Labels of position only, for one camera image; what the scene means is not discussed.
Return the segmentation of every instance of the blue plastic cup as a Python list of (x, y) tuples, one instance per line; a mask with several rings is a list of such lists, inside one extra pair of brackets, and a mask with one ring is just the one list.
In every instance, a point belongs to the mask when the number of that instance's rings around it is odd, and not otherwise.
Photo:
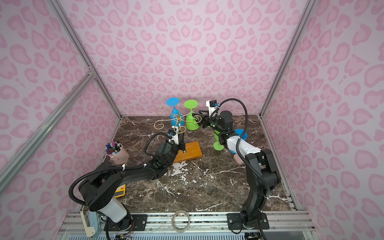
[[(239, 136), (241, 135), (241, 134), (243, 134), (243, 129), (240, 129), (240, 128), (238, 128), (238, 129), (235, 129), (235, 133), (237, 133), (237, 134), (239, 134)], [(241, 138), (242, 140), (246, 140), (247, 139), (247, 137), (248, 137), (248, 133), (247, 132), (245, 132), (245, 134), (244, 134), (244, 136)]]

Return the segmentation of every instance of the wooden board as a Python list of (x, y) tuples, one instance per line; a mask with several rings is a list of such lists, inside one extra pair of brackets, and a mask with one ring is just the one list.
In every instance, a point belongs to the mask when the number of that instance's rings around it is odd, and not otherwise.
[(203, 156), (198, 141), (186, 143), (185, 149), (187, 150), (186, 153), (183, 153), (183, 151), (179, 150), (179, 153), (177, 154), (173, 163), (191, 160)]

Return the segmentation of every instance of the pink backdrop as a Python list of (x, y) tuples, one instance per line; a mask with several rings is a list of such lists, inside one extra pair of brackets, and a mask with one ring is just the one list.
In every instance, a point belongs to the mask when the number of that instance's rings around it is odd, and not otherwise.
[(84, 76), (44, 0), (0, 3), (0, 172)]
[[(184, 102), (265, 101), (306, 0), (63, 0), (123, 114)], [(224, 108), (241, 113), (240, 105)]]
[(66, 213), (77, 206), (68, 196), (69, 186), (96, 168), (116, 124), (91, 82), (0, 196), (0, 239), (54, 237)]
[(322, 0), (266, 113), (322, 239), (384, 239), (384, 1)]

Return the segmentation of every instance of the black mounting plate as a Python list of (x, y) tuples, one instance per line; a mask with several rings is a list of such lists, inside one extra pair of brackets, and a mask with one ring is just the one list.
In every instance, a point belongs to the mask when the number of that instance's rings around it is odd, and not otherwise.
[[(266, 217), (266, 214), (261, 213), (261, 216), (262, 216), (262, 218), (260, 221), (260, 227), (262, 229), (269, 229), (269, 223), (268, 223), (268, 219)], [(245, 227), (242, 226), (243, 222), (242, 222), (242, 219), (240, 217), (240, 213), (227, 214), (227, 223), (228, 223), (229, 230), (240, 230), (240, 229), (246, 230)]]
[(147, 225), (147, 217), (147, 214), (132, 214), (133, 222), (135, 222), (133, 231), (144, 231)]

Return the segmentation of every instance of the brown marble surface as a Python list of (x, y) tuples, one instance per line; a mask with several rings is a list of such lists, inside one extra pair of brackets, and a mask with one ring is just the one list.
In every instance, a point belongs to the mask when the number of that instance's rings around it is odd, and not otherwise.
[[(123, 118), (114, 140), (128, 150), (127, 164), (149, 160), (143, 153), (144, 145), (152, 134), (168, 132), (170, 127), (154, 129), (153, 124), (159, 119), (166, 116)], [(243, 128), (243, 125), (244, 117), (234, 116), (234, 128)], [(257, 116), (249, 117), (247, 133), (247, 142), (261, 149), (268, 148)], [(162, 136), (155, 138), (148, 152), (154, 152), (164, 140)], [(187, 130), (184, 142), (193, 141), (199, 141), (203, 157), (174, 164), (160, 179), (127, 184), (126, 195), (118, 199), (128, 205), (131, 212), (239, 211), (249, 192), (245, 167), (235, 163), (228, 149), (213, 148), (215, 139), (211, 128)], [(281, 184), (271, 192), (263, 210), (291, 210)]]

